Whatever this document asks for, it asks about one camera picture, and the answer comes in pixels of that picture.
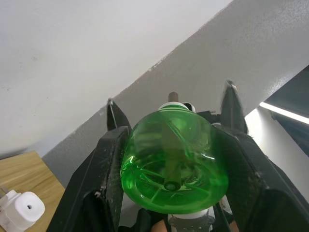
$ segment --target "table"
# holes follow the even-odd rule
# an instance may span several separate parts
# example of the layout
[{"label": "table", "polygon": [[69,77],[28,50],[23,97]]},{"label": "table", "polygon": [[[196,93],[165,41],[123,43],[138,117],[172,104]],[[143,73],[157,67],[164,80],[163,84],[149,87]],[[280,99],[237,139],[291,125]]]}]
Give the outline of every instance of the table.
[{"label": "table", "polygon": [[27,232],[46,231],[65,190],[35,151],[0,160],[0,186],[34,192],[43,201],[44,214]]}]

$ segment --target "white plastic object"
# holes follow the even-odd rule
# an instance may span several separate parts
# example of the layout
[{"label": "white plastic object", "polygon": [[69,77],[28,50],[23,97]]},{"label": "white plastic object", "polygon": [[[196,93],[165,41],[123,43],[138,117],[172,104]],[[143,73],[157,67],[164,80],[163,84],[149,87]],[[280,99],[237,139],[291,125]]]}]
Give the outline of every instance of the white plastic object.
[{"label": "white plastic object", "polygon": [[44,213],[45,206],[33,192],[9,191],[0,199],[0,226],[7,232],[23,232]]}]

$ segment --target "green plastic bottle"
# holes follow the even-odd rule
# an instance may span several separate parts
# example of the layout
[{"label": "green plastic bottle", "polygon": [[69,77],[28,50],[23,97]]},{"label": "green plastic bottle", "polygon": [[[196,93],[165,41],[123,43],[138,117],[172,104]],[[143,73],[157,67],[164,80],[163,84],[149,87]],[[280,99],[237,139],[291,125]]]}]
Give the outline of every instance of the green plastic bottle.
[{"label": "green plastic bottle", "polygon": [[212,125],[180,103],[147,115],[134,127],[120,175],[130,199],[165,214],[206,209],[228,186]]}]

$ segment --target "light fixture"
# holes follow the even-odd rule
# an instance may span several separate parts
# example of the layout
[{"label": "light fixture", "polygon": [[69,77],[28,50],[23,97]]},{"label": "light fixture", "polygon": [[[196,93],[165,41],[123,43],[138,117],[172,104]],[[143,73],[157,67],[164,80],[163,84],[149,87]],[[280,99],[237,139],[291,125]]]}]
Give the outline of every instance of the light fixture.
[{"label": "light fixture", "polygon": [[306,124],[309,124],[309,118],[307,117],[303,117],[303,116],[300,116],[300,115],[297,115],[297,114],[294,114],[292,112],[289,112],[287,110],[283,110],[283,109],[280,109],[276,106],[273,106],[273,105],[270,105],[270,104],[267,104],[265,102],[261,102],[260,103],[260,106],[265,108],[265,109],[268,109],[268,110],[271,110],[273,112],[276,112],[280,115],[284,115],[286,117],[289,117],[289,118],[292,118],[292,119],[295,119],[297,121],[300,121],[300,122],[303,122],[303,123],[306,123]]}]

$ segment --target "ceiling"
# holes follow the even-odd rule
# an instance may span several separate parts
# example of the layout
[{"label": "ceiling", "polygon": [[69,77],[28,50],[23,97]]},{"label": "ceiling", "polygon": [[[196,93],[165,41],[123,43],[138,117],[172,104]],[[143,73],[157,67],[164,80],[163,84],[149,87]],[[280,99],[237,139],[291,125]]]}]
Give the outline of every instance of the ceiling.
[{"label": "ceiling", "polygon": [[[309,66],[287,82],[265,102],[309,117]],[[309,156],[309,125],[272,112],[272,116]]]}]

